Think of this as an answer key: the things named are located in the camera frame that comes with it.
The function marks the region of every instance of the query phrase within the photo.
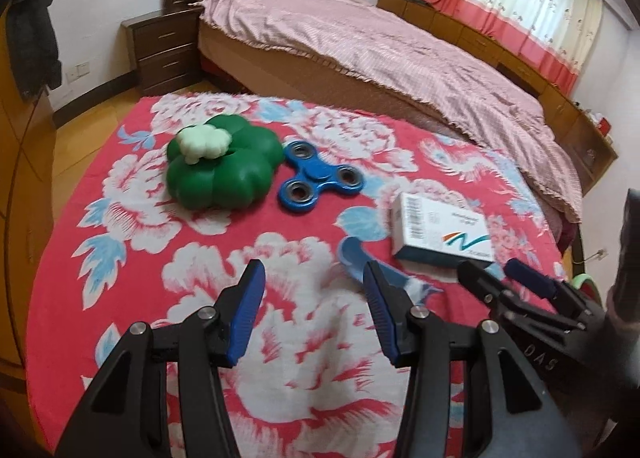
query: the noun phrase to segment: floor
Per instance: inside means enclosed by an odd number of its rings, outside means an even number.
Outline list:
[[[187,91],[217,92],[219,90],[209,82],[201,81],[180,90],[180,92]],[[53,158],[54,220],[60,216],[98,150],[140,97],[140,92],[132,88],[98,104],[59,128],[56,133],[56,149]]]

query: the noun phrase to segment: electrical outlet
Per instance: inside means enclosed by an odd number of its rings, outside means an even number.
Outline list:
[[[78,77],[87,75],[89,73],[89,62],[79,64],[76,68],[78,68]]]
[[[79,77],[79,75],[78,75],[78,67],[77,66],[73,66],[72,68],[67,69],[66,72],[65,72],[65,75],[66,75],[66,82],[72,83],[73,81],[75,81]]]

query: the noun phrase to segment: fidget spinner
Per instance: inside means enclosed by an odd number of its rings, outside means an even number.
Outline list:
[[[296,170],[296,175],[280,186],[278,199],[290,211],[310,211],[325,190],[352,196],[364,187],[364,177],[358,169],[352,165],[323,162],[316,148],[308,142],[291,142],[284,149],[284,157]]]

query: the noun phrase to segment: green vegetable toy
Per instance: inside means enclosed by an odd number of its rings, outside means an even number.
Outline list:
[[[273,131],[218,115],[181,129],[166,157],[169,194],[184,207],[243,209],[269,192],[284,154]]]

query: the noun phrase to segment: red tablecloth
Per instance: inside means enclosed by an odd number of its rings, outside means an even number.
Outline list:
[[[304,138],[329,162],[360,167],[363,193],[327,193],[309,214],[291,215],[276,201],[279,185],[293,174],[283,166],[270,194],[250,210],[185,211],[164,186],[166,144],[180,128],[218,113],[242,113],[284,142]],[[335,258],[338,242],[357,236],[371,254],[424,280],[425,302],[447,320],[476,324],[487,313],[452,271],[392,261],[387,212],[401,190],[484,213],[499,263],[518,257],[562,275],[540,208],[513,162],[498,152],[390,118],[299,101],[225,94],[142,99],[79,183],[34,284],[28,385],[47,441],[58,442],[130,324],[180,322],[234,284],[249,259],[260,258],[268,282],[254,333],[238,366],[223,373],[242,455],[386,456],[408,374],[380,353],[359,286]],[[176,373],[170,366],[168,403],[172,449],[180,457]],[[461,382],[454,376],[452,454],[462,426]]]

